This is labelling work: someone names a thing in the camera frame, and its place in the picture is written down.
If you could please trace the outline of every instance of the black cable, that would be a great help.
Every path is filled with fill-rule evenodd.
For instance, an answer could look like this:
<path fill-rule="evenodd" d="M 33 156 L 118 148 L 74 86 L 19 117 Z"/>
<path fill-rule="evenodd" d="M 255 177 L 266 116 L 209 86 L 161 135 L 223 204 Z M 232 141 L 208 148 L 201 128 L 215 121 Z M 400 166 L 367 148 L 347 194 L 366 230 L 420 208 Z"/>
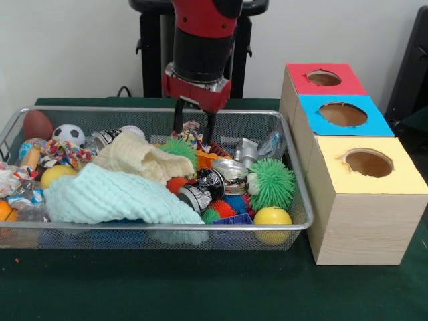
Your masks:
<path fill-rule="evenodd" d="M 130 90 L 129 90 L 129 88 L 128 88 L 128 87 L 126 87 L 126 86 L 122 86 L 122 87 L 120 87 L 120 89 L 119 89 L 119 91 L 118 91 L 118 93 L 117 93 L 116 97 L 120 97 L 121 93 L 122 93 L 124 90 L 125 90 L 125 91 L 126 91 L 126 93 L 128 94 L 128 97 L 132 97 L 131 91 L 130 91 Z"/>

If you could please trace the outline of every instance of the green spiky ball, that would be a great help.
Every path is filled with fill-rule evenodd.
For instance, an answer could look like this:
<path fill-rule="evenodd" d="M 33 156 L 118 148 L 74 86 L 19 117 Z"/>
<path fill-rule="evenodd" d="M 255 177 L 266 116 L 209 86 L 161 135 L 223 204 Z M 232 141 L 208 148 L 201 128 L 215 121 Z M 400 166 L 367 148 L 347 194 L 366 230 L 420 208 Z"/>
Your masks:
<path fill-rule="evenodd" d="M 276 159 L 265 158 L 249 168 L 250 205 L 256 211 L 264 207 L 277 206 L 287 209 L 294 196 L 296 177 L 294 171 L 286 168 Z"/>
<path fill-rule="evenodd" d="M 220 219 L 220 214 L 214 209 L 208 208 L 203 212 L 202 220 L 205 224 L 212 224 L 213 221 Z"/>
<path fill-rule="evenodd" d="M 159 148 L 169 154 L 186 157 L 192 162 L 194 170 L 198 169 L 196 150 L 191 148 L 184 140 L 171 138 Z"/>

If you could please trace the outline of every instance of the wooden box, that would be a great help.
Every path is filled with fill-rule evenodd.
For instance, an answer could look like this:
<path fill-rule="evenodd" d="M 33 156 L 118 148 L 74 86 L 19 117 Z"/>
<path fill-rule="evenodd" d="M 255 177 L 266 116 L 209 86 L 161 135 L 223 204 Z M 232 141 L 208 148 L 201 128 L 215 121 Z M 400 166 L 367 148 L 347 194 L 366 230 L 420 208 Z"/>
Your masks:
<path fill-rule="evenodd" d="M 317 136 L 306 184 L 317 265 L 399 265 L 428 187 L 398 138 Z"/>
<path fill-rule="evenodd" d="M 315 143 L 314 134 L 394 137 L 368 96 L 301 95 L 292 132 L 304 175 Z"/>
<path fill-rule="evenodd" d="M 294 126 L 299 95 L 367 95 L 348 64 L 286 64 L 280 112 Z"/>

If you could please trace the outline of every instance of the cream knitted fabric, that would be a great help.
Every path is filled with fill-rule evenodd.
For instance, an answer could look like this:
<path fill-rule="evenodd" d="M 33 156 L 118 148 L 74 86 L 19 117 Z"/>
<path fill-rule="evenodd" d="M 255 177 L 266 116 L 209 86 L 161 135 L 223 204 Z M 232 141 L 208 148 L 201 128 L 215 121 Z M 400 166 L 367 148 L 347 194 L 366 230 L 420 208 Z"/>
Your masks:
<path fill-rule="evenodd" d="M 187 158 L 164 152 L 133 132 L 123 132 L 116 137 L 93 163 L 111 171 L 140 175 L 162 185 L 173 177 L 195 172 Z"/>

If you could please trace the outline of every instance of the wire mesh basket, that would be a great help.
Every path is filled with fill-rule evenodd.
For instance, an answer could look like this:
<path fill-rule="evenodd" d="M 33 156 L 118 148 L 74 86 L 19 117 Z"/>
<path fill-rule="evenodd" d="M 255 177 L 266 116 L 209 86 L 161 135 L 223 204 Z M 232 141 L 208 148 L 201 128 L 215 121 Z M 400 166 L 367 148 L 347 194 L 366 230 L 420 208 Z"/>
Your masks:
<path fill-rule="evenodd" d="M 159 108 L 31 107 L 16 112 L 0 134 L 0 159 L 16 164 L 25 141 L 23 119 L 31 109 L 41 110 L 53 126 L 75 124 L 86 135 L 93 131 L 135 125 L 154 144 L 171 134 L 174 110 Z M 207 117 L 200 110 L 184 110 L 185 120 L 201 127 Z M 201 250 L 282 250 L 291 247 L 303 229 L 313 222 L 312 208 L 296 151 L 285 119 L 274 111 L 224 110 L 217 116 L 213 140 L 233 154 L 243 137 L 261 142 L 277 130 L 280 152 L 274 155 L 296 174 L 296 193 L 288 213 L 292 225 L 163 225 L 144 223 L 0 222 L 0 247 L 34 249 L 201 249 Z M 261 240 L 279 237 L 280 245 Z"/>

